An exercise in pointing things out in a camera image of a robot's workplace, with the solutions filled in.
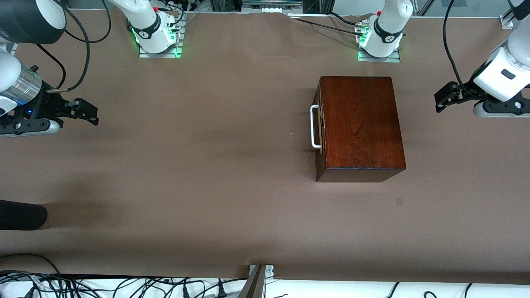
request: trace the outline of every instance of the black strap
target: black strap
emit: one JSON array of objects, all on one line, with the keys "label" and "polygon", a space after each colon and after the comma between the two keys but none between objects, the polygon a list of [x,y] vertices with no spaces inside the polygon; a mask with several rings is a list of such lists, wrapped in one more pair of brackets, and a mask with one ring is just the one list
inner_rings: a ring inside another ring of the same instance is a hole
[{"label": "black strap", "polygon": [[394,42],[394,40],[396,40],[396,38],[399,37],[401,32],[403,32],[403,29],[401,29],[401,31],[399,31],[397,33],[386,32],[385,30],[383,30],[379,26],[379,17],[375,19],[374,29],[375,29],[375,33],[377,33],[377,35],[379,35],[381,37],[381,39],[383,40],[384,43],[392,43],[392,42]]},{"label": "black strap", "polygon": [[156,13],[156,20],[151,26],[147,28],[143,28],[143,29],[133,27],[132,29],[134,30],[134,32],[136,32],[136,35],[138,35],[140,38],[149,39],[151,38],[151,35],[153,35],[153,33],[155,33],[156,30],[160,28],[160,24],[161,24],[160,16]]}]

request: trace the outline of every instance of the box handle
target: box handle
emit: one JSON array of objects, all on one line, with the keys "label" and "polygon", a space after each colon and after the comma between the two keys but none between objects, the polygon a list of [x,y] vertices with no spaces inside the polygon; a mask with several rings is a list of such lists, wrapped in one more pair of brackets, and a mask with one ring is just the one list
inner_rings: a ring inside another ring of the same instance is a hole
[{"label": "box handle", "polygon": [[322,145],[315,144],[315,128],[314,128],[314,125],[313,125],[313,110],[314,109],[318,109],[318,108],[319,108],[319,105],[318,104],[314,104],[309,109],[309,117],[310,117],[310,120],[311,120],[311,145],[315,149],[322,149]]}]

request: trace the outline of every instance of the silver metal cylinder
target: silver metal cylinder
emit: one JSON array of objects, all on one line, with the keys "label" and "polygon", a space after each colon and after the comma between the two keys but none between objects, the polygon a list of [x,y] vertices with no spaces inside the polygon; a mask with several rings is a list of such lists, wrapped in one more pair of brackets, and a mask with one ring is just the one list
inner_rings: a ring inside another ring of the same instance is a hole
[{"label": "silver metal cylinder", "polygon": [[42,79],[40,76],[27,65],[21,63],[21,66],[22,69],[16,82],[5,91],[0,92],[0,95],[16,101],[19,106],[37,97],[42,87]]}]

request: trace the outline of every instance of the box lid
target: box lid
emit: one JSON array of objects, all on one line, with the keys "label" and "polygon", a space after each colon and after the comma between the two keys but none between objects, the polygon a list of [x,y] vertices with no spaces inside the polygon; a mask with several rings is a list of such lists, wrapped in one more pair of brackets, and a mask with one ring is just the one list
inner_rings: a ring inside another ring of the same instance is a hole
[{"label": "box lid", "polygon": [[406,168],[390,77],[321,77],[320,92],[326,168]]}]

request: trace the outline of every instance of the black cylinder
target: black cylinder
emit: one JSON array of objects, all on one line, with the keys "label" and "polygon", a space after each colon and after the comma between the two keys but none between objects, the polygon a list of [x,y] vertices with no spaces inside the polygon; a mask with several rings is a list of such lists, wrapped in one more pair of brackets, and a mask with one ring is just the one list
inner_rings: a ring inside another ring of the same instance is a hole
[{"label": "black cylinder", "polygon": [[[56,17],[65,17],[64,11]],[[46,21],[36,0],[0,1],[0,37],[8,41],[48,45],[64,31],[65,28],[57,29]]]},{"label": "black cylinder", "polygon": [[36,230],[47,217],[42,205],[0,200],[0,230]]}]

